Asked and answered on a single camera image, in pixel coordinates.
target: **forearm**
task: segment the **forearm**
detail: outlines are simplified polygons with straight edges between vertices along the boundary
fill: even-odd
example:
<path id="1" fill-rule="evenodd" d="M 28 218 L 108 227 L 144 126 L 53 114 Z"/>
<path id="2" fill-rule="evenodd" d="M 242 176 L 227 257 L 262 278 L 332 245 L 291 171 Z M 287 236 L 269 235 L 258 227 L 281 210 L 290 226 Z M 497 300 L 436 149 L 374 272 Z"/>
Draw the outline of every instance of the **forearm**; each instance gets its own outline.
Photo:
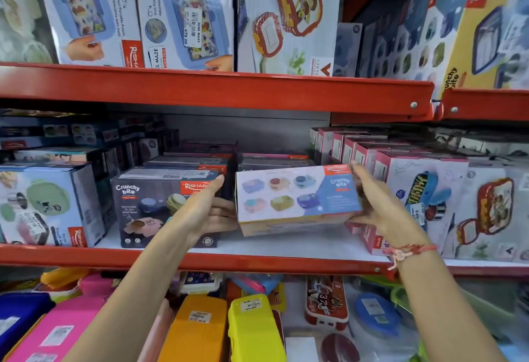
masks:
<path id="1" fill-rule="evenodd" d="M 188 232 L 172 219 L 156 234 L 64 362 L 136 362 L 178 265 Z"/>
<path id="2" fill-rule="evenodd" d="M 407 236 L 408 244 L 424 243 L 418 231 Z M 438 252 L 406 258 L 398 269 L 430 361 L 505 360 Z"/>

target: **hand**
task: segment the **hand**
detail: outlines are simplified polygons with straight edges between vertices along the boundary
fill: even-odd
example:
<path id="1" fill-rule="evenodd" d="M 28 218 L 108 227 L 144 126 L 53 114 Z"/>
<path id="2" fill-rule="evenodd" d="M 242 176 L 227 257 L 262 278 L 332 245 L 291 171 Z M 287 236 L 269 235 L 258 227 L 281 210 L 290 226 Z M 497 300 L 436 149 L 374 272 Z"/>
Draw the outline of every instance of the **hand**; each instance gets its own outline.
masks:
<path id="1" fill-rule="evenodd" d="M 182 227 L 187 234 L 188 248 L 209 232 L 228 232 L 237 230 L 237 213 L 235 204 L 222 198 L 215 198 L 215 193 L 224 184 L 224 176 L 219 175 L 202 191 L 189 197 L 186 203 L 175 213 L 171 222 Z"/>
<path id="2" fill-rule="evenodd" d="M 386 183 L 374 179 L 364 166 L 355 162 L 353 162 L 353 172 L 361 182 L 358 191 L 362 200 L 363 214 L 353 217 L 350 221 L 375 225 L 392 247 L 431 242 Z"/>
<path id="3" fill-rule="evenodd" d="M 209 71 L 231 72 L 233 71 L 233 56 L 231 54 L 226 54 L 210 60 L 206 62 L 206 67 L 208 67 L 207 69 Z"/>
<path id="4" fill-rule="evenodd" d="M 72 40 L 64 51 L 72 61 L 95 61 L 105 57 L 102 51 L 101 43 L 92 43 L 95 40 L 94 35 L 84 36 Z"/>

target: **bracelet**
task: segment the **bracelet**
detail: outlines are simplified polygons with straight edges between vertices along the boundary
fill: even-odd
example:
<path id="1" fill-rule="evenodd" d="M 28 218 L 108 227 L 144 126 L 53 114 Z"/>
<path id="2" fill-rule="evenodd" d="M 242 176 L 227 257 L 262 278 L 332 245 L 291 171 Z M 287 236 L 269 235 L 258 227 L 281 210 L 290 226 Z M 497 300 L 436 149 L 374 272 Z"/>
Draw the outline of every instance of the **bracelet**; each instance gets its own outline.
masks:
<path id="1" fill-rule="evenodd" d="M 435 244 L 428 244 L 428 245 L 413 244 L 413 245 L 405 245 L 400 248 L 383 249 L 382 250 L 383 253 L 385 253 L 386 255 L 393 256 L 393 266 L 388 268 L 389 278 L 391 280 L 395 278 L 397 262 L 402 262 L 404 259 L 406 259 L 409 256 L 420 255 L 423 252 L 435 251 L 437 249 L 438 249 L 438 246 Z"/>

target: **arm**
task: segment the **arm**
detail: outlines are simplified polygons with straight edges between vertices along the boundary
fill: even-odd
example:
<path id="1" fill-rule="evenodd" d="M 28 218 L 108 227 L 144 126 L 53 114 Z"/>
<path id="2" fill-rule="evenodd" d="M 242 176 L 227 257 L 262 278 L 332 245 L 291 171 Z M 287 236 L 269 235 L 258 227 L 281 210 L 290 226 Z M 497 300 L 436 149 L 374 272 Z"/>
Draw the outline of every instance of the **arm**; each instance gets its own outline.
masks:
<path id="1" fill-rule="evenodd" d="M 193 195 L 155 235 L 63 362 L 136 362 L 178 265 L 207 232 L 237 227 L 224 177 Z"/>
<path id="2" fill-rule="evenodd" d="M 430 244 L 430 239 L 387 185 L 361 165 L 353 165 L 368 205 L 361 224 L 376 225 L 395 248 Z M 492 336 L 464 299 L 438 252 L 406 258 L 398 265 L 419 334 L 432 362 L 503 362 Z"/>

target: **yellow container lid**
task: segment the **yellow container lid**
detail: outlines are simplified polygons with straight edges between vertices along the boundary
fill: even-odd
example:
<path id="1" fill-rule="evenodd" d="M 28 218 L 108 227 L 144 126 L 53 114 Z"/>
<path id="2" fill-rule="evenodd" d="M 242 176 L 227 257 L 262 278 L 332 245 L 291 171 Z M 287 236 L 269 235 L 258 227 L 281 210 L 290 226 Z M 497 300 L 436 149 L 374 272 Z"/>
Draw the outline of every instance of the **yellow container lid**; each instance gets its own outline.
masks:
<path id="1" fill-rule="evenodd" d="M 286 362 L 287 355 L 266 295 L 234 300 L 228 322 L 231 362 Z"/>
<path id="2" fill-rule="evenodd" d="M 188 295 L 173 321 L 158 362 L 221 359 L 226 328 L 226 300 Z"/>

